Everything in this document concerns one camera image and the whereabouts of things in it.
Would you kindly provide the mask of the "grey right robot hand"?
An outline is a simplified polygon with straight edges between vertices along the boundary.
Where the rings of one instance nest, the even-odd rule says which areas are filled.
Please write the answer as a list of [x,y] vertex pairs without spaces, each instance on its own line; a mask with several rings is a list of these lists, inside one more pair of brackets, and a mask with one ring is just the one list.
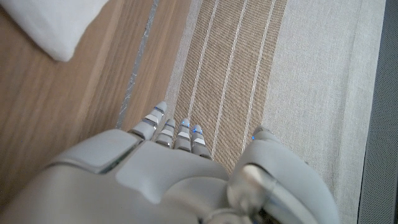
[[1,213],[2,223],[338,223],[326,183],[267,128],[232,173],[203,130],[162,118],[110,129],[54,157]]

